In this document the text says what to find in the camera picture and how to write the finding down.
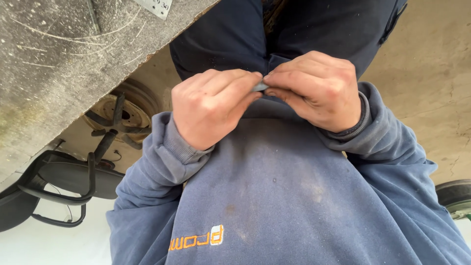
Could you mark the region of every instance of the wire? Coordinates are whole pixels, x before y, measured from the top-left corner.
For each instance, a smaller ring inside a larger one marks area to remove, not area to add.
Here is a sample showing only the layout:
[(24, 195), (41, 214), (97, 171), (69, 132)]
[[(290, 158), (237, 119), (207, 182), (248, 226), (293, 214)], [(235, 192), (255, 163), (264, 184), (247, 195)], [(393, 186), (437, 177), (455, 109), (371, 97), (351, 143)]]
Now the wire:
[[(57, 192), (59, 192), (60, 195), (62, 195), (58, 188), (54, 187), (54, 185), (52, 185), (51, 183), (48, 183), (48, 184), (51, 185), (51, 187), (53, 187), (54, 189), (56, 189)], [(70, 207), (68, 205), (66, 205), (66, 206), (69, 209), (69, 213), (70, 213), (70, 220), (67, 220), (67, 222), (72, 222), (72, 211), (70, 210)]]
[(118, 155), (118, 156), (119, 156), (119, 159), (118, 159), (118, 160), (110, 160), (110, 162), (117, 162), (117, 161), (121, 160), (122, 155), (118, 152), (118, 150), (115, 150), (113, 153), (115, 153), (116, 155)]

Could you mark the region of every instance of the hand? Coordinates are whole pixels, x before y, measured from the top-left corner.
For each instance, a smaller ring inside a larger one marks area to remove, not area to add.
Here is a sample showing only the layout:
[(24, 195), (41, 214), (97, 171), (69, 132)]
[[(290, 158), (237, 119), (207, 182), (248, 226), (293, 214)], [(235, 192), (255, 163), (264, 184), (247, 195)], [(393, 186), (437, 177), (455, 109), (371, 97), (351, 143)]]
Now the hand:
[(181, 137), (204, 151), (236, 128), (250, 103), (262, 93), (252, 92), (260, 73), (241, 69), (207, 70), (172, 90), (173, 119)]
[(263, 82), (265, 94), (290, 105), (314, 126), (339, 133), (361, 117), (355, 66), (347, 60), (311, 51), (280, 64)]

